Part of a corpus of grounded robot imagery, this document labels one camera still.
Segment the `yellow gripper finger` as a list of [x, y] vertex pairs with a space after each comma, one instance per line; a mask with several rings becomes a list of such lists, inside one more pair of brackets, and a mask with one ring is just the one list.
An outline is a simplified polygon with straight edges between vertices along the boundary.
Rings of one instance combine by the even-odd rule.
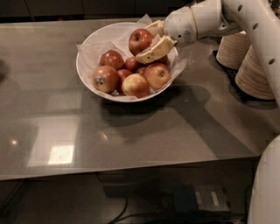
[[154, 37], [163, 37], [164, 33], [164, 22], [162, 20], [157, 20], [145, 27], [145, 29], [150, 32]]
[[166, 56], [174, 47], [175, 41], [169, 36], [157, 35], [151, 42], [150, 47], [136, 55], [136, 60], [142, 64], [148, 64]]

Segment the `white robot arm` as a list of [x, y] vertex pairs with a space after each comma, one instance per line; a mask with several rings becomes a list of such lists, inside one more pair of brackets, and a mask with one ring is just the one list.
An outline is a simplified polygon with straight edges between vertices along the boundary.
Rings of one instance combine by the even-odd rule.
[[[280, 106], [280, 20], [267, 0], [203, 0], [173, 11], [148, 26], [156, 34], [136, 59], [158, 60], [173, 47], [186, 47], [208, 36], [247, 33]], [[255, 173], [248, 224], [280, 224], [280, 136], [266, 147]]]

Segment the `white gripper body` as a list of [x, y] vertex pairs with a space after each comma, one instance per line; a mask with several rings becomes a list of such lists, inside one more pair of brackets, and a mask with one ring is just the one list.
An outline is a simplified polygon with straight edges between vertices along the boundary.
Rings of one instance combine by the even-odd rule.
[[176, 47], [193, 44], [197, 40], [197, 28], [192, 9], [185, 6], [173, 11], [164, 21], [164, 34]]

